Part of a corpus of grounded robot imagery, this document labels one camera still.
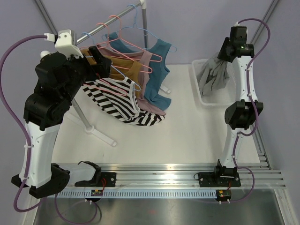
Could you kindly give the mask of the grey tank top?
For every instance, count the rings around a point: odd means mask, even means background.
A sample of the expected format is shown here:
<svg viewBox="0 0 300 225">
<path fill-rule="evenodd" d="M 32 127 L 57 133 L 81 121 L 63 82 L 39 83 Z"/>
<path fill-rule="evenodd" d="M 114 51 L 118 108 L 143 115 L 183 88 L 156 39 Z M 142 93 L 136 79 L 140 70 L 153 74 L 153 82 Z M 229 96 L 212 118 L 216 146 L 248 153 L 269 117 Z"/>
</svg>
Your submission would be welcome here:
<svg viewBox="0 0 300 225">
<path fill-rule="evenodd" d="M 218 58 L 218 53 L 209 58 L 196 75 L 199 91 L 203 96 L 226 87 L 230 79 L 227 61 Z"/>
</svg>

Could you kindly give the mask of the black white striped tank top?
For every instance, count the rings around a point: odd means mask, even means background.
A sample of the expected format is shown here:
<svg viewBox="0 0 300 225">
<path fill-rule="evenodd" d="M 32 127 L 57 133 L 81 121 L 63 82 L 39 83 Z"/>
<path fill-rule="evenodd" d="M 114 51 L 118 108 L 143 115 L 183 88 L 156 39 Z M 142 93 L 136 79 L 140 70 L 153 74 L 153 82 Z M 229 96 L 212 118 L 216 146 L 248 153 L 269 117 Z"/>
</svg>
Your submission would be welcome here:
<svg viewBox="0 0 300 225">
<path fill-rule="evenodd" d="M 126 91 L 126 96 L 119 96 L 91 87 L 83 86 L 84 93 L 105 113 L 113 116 L 119 121 L 137 126 L 153 126 L 165 119 L 165 116 L 141 110 L 137 104 L 134 92 L 134 82 L 129 78 L 114 80 L 105 78 L 112 86 Z"/>
</svg>

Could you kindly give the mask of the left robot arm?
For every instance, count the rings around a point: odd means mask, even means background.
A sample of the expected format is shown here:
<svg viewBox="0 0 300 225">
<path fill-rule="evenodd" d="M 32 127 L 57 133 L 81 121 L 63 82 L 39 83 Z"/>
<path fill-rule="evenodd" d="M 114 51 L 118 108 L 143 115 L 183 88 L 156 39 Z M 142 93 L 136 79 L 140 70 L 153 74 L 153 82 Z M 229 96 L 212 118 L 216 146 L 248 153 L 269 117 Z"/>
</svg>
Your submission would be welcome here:
<svg viewBox="0 0 300 225">
<path fill-rule="evenodd" d="M 43 56 L 35 71 L 37 84 L 25 101 L 24 168 L 11 181 L 20 188 L 29 188 L 37 199 L 61 192 L 70 180 L 70 171 L 52 163 L 53 149 L 64 115 L 69 111 L 79 89 L 88 81 L 108 78 L 112 61 L 92 46 L 95 60 L 90 64 L 85 55 L 69 57 L 60 52 Z"/>
</svg>

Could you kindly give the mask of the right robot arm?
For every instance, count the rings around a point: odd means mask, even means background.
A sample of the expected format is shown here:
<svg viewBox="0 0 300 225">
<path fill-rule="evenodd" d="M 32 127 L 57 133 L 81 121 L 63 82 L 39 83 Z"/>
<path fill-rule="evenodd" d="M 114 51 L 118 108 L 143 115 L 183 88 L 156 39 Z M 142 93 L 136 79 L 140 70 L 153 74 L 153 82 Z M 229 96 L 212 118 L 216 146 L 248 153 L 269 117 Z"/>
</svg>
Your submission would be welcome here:
<svg viewBox="0 0 300 225">
<path fill-rule="evenodd" d="M 220 159 L 212 172 L 198 173 L 201 187 L 240 187 L 237 161 L 245 137 L 254 133 L 251 125 L 258 124 L 263 103 L 258 101 L 253 81 L 254 46 L 247 43 L 245 26 L 231 27 L 221 50 L 206 60 L 195 73 L 200 97 L 210 97 L 226 87 L 230 79 L 235 81 L 235 98 L 225 110 L 227 135 Z"/>
</svg>

